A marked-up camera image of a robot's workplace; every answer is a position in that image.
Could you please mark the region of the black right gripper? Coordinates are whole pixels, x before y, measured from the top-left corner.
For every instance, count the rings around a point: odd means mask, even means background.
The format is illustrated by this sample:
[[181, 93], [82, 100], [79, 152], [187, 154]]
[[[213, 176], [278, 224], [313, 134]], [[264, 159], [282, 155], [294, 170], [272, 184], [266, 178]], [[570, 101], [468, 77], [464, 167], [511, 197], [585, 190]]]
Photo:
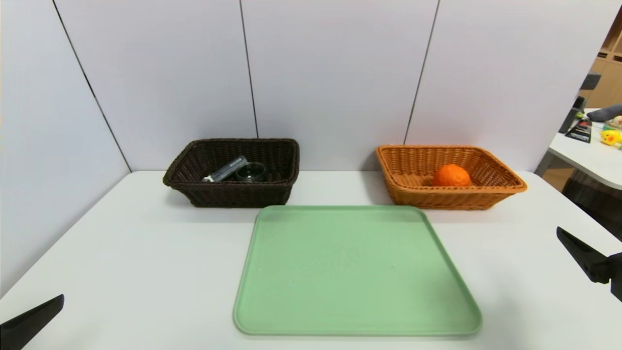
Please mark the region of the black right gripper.
[[561, 227], [557, 237], [593, 283], [608, 284], [610, 280], [612, 295], [622, 301], [622, 253], [606, 257]]

